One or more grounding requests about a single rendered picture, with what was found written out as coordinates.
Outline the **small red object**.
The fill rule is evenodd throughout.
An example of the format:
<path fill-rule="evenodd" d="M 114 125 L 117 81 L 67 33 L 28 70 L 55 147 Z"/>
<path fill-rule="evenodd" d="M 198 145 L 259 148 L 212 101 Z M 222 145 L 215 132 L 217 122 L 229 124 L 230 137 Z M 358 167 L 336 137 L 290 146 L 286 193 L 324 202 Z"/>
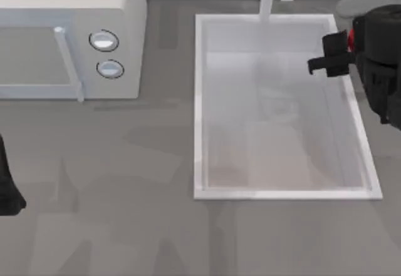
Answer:
<path fill-rule="evenodd" d="M 347 43 L 348 43 L 348 49 L 350 50 L 350 52 L 355 53 L 357 51 L 357 44 L 355 42 L 355 32 L 354 32 L 353 28 L 351 28 L 351 30 L 349 30 Z"/>

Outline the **pale grey rounded box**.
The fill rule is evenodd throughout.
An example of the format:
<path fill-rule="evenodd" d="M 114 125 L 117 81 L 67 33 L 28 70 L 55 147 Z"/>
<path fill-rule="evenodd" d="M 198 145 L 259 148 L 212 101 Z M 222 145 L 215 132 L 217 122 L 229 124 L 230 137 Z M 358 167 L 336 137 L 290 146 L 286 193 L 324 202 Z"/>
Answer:
<path fill-rule="evenodd" d="M 401 4 L 401 0 L 341 0 L 336 5 L 336 14 L 343 19 L 352 19 L 372 9 L 393 4 Z"/>

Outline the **white sink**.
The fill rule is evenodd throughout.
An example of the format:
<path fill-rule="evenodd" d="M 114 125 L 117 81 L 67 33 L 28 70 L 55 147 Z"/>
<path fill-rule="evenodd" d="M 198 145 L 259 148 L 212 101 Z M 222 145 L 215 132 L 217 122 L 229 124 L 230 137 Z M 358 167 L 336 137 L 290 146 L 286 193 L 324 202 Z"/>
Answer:
<path fill-rule="evenodd" d="M 309 74 L 331 14 L 197 14 L 194 198 L 380 200 L 348 75 Z"/>

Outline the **pale microwave oven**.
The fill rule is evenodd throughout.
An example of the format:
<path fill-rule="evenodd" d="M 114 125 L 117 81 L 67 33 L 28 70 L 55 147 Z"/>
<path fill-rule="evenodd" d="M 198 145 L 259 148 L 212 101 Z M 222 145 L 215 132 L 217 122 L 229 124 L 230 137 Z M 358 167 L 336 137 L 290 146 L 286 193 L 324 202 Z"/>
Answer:
<path fill-rule="evenodd" d="M 69 9 L 74 14 L 77 31 L 76 56 L 81 68 L 85 100 L 135 99 L 138 96 L 147 0 L 0 0 L 0 7 Z M 104 53 L 90 45 L 90 33 L 101 29 L 118 36 L 116 50 Z M 98 74 L 96 64 L 109 59 L 124 66 L 123 76 L 106 79 Z"/>

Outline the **small microwave knob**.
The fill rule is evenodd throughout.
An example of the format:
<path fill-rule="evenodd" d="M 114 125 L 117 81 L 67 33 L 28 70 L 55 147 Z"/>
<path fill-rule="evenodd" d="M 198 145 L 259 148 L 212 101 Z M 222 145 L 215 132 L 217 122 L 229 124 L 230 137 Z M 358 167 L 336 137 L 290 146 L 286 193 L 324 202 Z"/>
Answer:
<path fill-rule="evenodd" d="M 109 59 L 96 64 L 98 74 L 106 79 L 117 79 L 123 76 L 124 66 L 115 60 Z"/>

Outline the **large microwave knob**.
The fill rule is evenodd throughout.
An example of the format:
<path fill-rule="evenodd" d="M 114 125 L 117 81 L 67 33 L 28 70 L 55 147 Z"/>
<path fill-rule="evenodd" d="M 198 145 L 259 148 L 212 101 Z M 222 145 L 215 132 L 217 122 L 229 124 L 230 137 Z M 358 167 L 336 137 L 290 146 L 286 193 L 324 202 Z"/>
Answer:
<path fill-rule="evenodd" d="M 88 37 L 90 45 L 100 52 L 112 52 L 119 46 L 119 38 L 116 34 L 106 29 L 90 33 Z"/>

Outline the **microwave oven glass door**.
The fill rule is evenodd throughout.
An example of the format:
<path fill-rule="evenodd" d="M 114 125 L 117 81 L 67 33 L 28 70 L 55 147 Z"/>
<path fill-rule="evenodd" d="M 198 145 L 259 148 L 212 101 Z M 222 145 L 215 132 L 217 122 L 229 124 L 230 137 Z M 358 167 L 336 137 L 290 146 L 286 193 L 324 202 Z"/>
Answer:
<path fill-rule="evenodd" d="M 77 100 L 55 39 L 57 26 L 66 29 L 83 86 L 72 11 L 0 7 L 0 100 Z"/>

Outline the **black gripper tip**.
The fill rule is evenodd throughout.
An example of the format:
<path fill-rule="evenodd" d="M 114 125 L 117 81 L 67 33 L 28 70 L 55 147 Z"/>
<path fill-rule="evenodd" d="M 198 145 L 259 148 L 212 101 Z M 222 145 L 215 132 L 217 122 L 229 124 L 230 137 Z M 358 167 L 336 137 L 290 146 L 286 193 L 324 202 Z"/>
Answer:
<path fill-rule="evenodd" d="M 16 186 L 0 134 L 0 217 L 16 216 L 26 208 L 27 202 Z"/>

